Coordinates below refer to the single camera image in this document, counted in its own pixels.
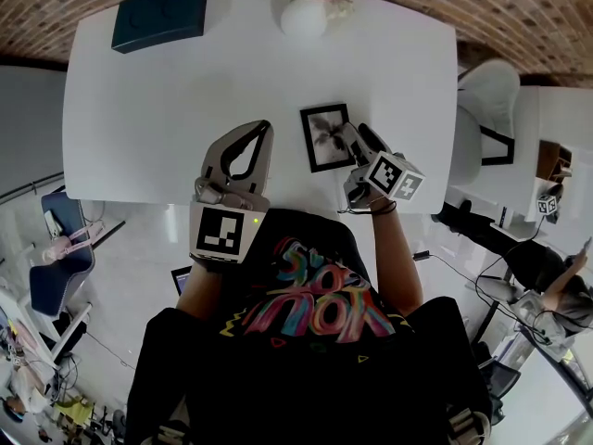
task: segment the desk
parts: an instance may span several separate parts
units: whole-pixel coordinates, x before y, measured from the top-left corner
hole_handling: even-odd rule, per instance
[[[299,111],[347,103],[426,176],[400,212],[439,212],[455,130],[455,31],[381,0],[303,45],[285,36],[287,0],[208,0],[205,34],[113,51],[114,6],[83,19],[69,61],[63,152],[69,197],[187,205],[214,140],[267,119],[274,207],[336,210],[351,169],[310,173]]]

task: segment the person in black clothes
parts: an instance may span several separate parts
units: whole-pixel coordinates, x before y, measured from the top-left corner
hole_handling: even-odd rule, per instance
[[[385,199],[371,206],[378,292],[342,223],[293,210],[268,211],[235,271],[194,264],[177,308],[146,327],[125,443],[157,443],[160,426],[176,424],[193,443],[437,445],[449,444],[451,406],[487,422],[456,303],[423,305],[397,212]]]
[[[590,288],[577,275],[587,265],[585,250],[563,260],[551,248],[534,240],[519,243],[494,229],[490,225],[494,220],[469,212],[468,203],[464,201],[460,209],[445,203],[433,219],[504,256],[519,283],[543,294],[546,308],[560,313],[556,320],[569,335],[587,329],[593,323],[593,298]]]

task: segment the vase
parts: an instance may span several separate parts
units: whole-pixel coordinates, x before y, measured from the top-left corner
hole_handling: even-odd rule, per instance
[[[321,37],[327,27],[325,0],[291,0],[280,17],[280,27],[299,40]]]

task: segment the black pants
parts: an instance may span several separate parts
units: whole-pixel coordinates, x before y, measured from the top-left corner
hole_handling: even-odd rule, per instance
[[[490,226],[494,220],[458,210],[445,203],[435,216],[455,233],[465,235],[490,252],[504,257],[519,283],[540,293],[564,272],[562,258],[535,241],[519,243]]]

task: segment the hand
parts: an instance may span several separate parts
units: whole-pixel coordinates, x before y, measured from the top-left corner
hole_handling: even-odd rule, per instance
[[[587,251],[581,249],[581,251],[574,257],[573,265],[571,265],[571,269],[577,273],[580,272],[587,265]]]

